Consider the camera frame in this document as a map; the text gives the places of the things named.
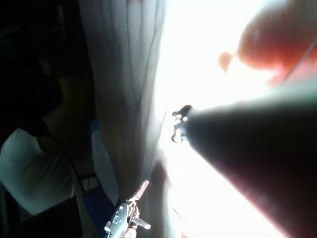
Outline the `right arm needle driver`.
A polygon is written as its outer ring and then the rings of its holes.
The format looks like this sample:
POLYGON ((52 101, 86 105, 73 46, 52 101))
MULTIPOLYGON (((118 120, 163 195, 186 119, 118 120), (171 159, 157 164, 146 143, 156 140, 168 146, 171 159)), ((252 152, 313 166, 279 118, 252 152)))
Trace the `right arm needle driver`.
POLYGON ((182 143, 187 140, 186 124, 188 120, 188 113, 192 109, 191 105, 185 105, 180 110, 174 111, 173 135, 171 140, 175 143, 182 143))

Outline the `left arm needle driver jaw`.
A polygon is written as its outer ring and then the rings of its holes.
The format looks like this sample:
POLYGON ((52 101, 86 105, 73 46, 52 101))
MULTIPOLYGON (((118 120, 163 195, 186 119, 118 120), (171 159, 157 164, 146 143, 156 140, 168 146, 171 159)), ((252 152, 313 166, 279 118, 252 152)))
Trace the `left arm needle driver jaw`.
POLYGON ((149 181, 146 179, 144 180, 141 185, 136 189, 133 195, 128 199, 129 202, 136 202, 141 199, 143 193, 146 191, 149 185, 149 181))
POLYGON ((142 220, 141 218, 139 217, 134 217, 134 223, 137 225, 137 226, 140 226, 146 230, 149 230, 151 228, 151 225, 149 223, 147 223, 146 221, 142 220))

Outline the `left arm needle driver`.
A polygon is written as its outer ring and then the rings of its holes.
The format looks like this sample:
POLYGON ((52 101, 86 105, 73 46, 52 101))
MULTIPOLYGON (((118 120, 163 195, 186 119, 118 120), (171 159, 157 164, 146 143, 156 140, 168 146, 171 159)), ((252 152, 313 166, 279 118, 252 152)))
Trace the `left arm needle driver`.
POLYGON ((105 238, 135 238, 137 236, 140 211, 136 199, 129 199, 118 205, 104 230, 105 238))

